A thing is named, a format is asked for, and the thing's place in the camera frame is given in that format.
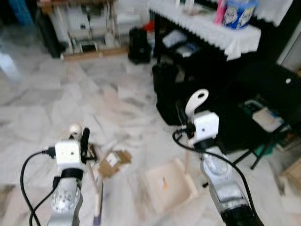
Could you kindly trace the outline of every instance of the open cardboard box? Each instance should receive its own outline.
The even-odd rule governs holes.
[[[157,213],[172,211],[198,196],[198,191],[184,165],[175,159],[146,172],[149,193]]]

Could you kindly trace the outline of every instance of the blue container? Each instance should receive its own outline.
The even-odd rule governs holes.
[[[223,24],[235,30],[246,27],[257,5],[257,0],[228,0]]]
[[[25,0],[9,0],[9,4],[20,25],[33,24],[32,16],[27,8]]]

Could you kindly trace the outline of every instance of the white hook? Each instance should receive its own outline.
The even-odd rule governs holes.
[[[209,91],[207,89],[199,89],[192,94],[185,108],[185,113],[188,118],[192,118],[194,111],[207,100],[208,96]]]

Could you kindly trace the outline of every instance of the small cardboard piece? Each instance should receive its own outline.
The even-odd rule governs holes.
[[[103,178],[109,178],[119,171],[121,165],[131,163],[131,159],[132,156],[127,151],[110,151],[100,162],[98,172]]]

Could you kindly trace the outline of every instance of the black chair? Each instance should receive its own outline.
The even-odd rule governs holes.
[[[242,103],[254,98],[263,101],[269,109],[276,110],[285,124],[273,133],[262,129],[242,109]],[[286,132],[281,132],[283,127],[289,124],[291,129],[300,131],[301,79],[279,65],[252,63],[244,67],[239,76],[210,103],[209,109],[220,117],[217,139],[222,151],[227,154],[249,149],[235,163],[254,153],[260,145],[264,145],[264,149],[256,156],[257,159],[251,166],[251,169],[254,169],[268,147],[286,136]]]

